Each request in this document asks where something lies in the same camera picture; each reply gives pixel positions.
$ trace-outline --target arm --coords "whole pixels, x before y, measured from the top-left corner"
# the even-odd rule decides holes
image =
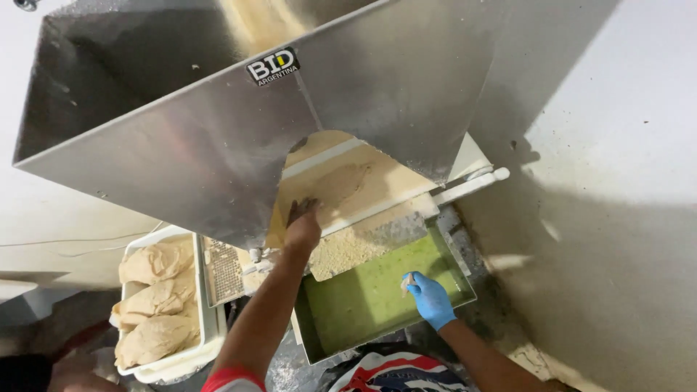
[[[296,302],[302,272],[317,246],[317,200],[293,202],[286,241],[273,270],[245,306],[223,343],[210,375],[217,370],[241,366],[260,380],[281,343]]]
[[[416,300],[416,308],[452,348],[482,392],[549,391],[537,377],[488,346],[458,320],[440,283],[420,272],[412,274],[416,285],[407,288]]]

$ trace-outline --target white cable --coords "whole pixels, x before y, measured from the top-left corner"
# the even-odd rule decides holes
[[[159,228],[160,228],[160,226],[162,226],[162,224],[163,224],[163,223],[164,223],[164,221],[163,221],[163,220],[161,220],[161,221],[160,221],[160,223],[158,223],[158,225],[157,225],[157,226],[155,226],[155,228],[154,228],[154,229],[152,229],[152,230],[151,230],[151,231],[150,231],[150,232],[149,232],[148,234],[152,234],[152,233],[154,233],[154,232],[155,232],[155,230],[159,229]],[[89,254],[89,253],[94,253],[94,252],[101,252],[101,251],[103,251],[103,250],[116,250],[116,249],[124,249],[124,248],[125,248],[126,246],[128,246],[128,245],[124,245],[124,246],[116,246],[116,247],[114,247],[114,248],[102,248],[102,249],[95,249],[95,250],[90,250],[89,252],[84,252],[84,253],[77,253],[77,254],[75,254],[75,255],[64,255],[63,253],[57,253],[57,252],[54,252],[54,253],[56,253],[56,254],[57,254],[58,256],[60,256],[60,257],[79,257],[79,256],[87,255],[87,254]]]

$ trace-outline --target hand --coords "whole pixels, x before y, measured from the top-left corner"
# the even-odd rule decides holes
[[[408,285],[406,288],[414,296],[416,309],[421,317],[426,319],[436,331],[456,319],[445,288],[419,271],[410,273],[416,280],[416,285]]]
[[[284,247],[293,251],[305,252],[309,256],[322,235],[317,223],[317,210],[321,203],[317,199],[303,199],[299,204],[293,200],[288,217]]]

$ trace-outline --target gloved hand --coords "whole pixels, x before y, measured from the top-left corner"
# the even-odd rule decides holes
[[[445,288],[419,271],[410,273],[417,285],[408,285],[406,288],[413,294],[416,300],[416,309],[421,317],[426,319],[436,331],[454,320],[455,313]],[[405,273],[401,278],[406,279],[410,273]]]

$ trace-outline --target white wall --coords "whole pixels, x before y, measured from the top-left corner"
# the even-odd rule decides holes
[[[470,128],[512,171],[459,204],[483,253],[533,342],[610,390],[697,385],[696,21],[518,2]]]
[[[0,2],[0,26],[3,27],[0,36],[3,59],[0,61],[0,181],[4,189],[0,193],[0,279],[45,283],[60,276],[56,281],[59,285],[116,286],[116,266],[121,260],[121,251],[76,258],[60,257],[56,253],[75,254],[120,246],[136,236],[114,241],[7,246],[65,239],[109,239],[148,232],[157,223],[142,214],[11,167],[41,16],[61,3],[66,1],[41,1],[38,11],[26,13],[10,0]]]

